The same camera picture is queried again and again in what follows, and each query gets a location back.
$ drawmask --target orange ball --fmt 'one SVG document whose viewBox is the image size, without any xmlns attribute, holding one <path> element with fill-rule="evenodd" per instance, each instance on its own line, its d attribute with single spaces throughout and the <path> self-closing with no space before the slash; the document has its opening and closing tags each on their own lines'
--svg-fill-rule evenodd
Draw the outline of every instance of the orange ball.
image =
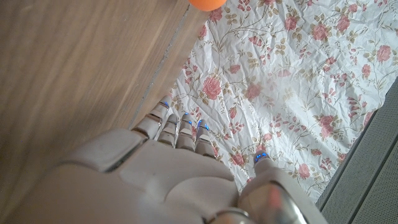
<svg viewBox="0 0 398 224">
<path fill-rule="evenodd" d="M 221 7 L 226 0 L 189 0 L 189 2 L 202 11 L 212 11 Z"/>
</svg>

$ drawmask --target wood grain surface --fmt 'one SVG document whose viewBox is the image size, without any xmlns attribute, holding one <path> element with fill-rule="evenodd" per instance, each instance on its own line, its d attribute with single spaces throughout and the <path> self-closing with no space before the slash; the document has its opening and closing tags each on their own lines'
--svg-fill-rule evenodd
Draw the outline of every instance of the wood grain surface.
<svg viewBox="0 0 398 224">
<path fill-rule="evenodd" d="M 206 17 L 186 0 L 1 1 L 0 221 L 65 153 L 168 93 Z"/>
</svg>

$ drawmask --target pink rose pattern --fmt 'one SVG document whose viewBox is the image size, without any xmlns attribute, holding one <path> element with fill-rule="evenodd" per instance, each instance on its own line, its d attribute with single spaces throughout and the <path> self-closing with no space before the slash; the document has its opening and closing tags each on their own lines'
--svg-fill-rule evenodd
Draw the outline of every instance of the pink rose pattern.
<svg viewBox="0 0 398 224">
<path fill-rule="evenodd" d="M 349 19 L 348 16 L 342 16 L 337 23 L 337 29 L 340 32 L 343 32 L 344 30 L 346 30 L 349 27 Z"/>
<path fill-rule="evenodd" d="M 380 46 L 380 49 L 377 51 L 377 60 L 379 62 L 385 62 L 390 58 L 391 48 L 388 45 Z"/>
<path fill-rule="evenodd" d="M 316 201 L 397 76 L 396 7 L 227 1 L 198 31 L 171 107 L 192 112 L 194 133 L 208 121 L 239 189 L 265 150 Z"/>
<path fill-rule="evenodd" d="M 285 20 L 285 29 L 286 30 L 294 30 L 296 29 L 297 20 L 293 16 L 289 16 Z"/>
<path fill-rule="evenodd" d="M 328 30 L 324 24 L 318 24 L 313 28 L 313 38 L 315 40 L 325 40 L 328 38 Z"/>
<path fill-rule="evenodd" d="M 300 174 L 300 177 L 304 180 L 310 177 L 310 169 L 306 164 L 299 165 L 298 173 Z"/>
<path fill-rule="evenodd" d="M 217 95 L 221 92 L 220 81 L 216 78 L 207 77 L 203 83 L 203 92 L 211 100 L 217 99 Z"/>
</svg>

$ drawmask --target crumpled sheet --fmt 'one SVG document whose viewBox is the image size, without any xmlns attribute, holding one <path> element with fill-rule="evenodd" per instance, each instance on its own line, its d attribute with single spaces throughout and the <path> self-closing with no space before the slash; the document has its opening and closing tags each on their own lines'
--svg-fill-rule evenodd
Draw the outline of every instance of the crumpled sheet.
<svg viewBox="0 0 398 224">
<path fill-rule="evenodd" d="M 174 113 L 189 112 L 194 126 L 207 120 L 238 189 L 263 149 L 316 202 L 397 76 L 397 8 L 397 0 L 228 1 L 183 66 Z"/>
</svg>

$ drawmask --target robotic hand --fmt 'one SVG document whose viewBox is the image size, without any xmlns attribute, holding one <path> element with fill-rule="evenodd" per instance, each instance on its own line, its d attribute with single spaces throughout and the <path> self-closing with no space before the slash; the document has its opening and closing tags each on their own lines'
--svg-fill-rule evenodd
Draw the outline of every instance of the robotic hand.
<svg viewBox="0 0 398 224">
<path fill-rule="evenodd" d="M 133 130 L 109 131 L 64 158 L 6 223 L 326 223 L 264 151 L 239 196 L 215 160 L 206 121 L 193 142 L 189 114 L 179 128 L 174 114 L 164 122 L 170 102 L 164 97 Z"/>
</svg>

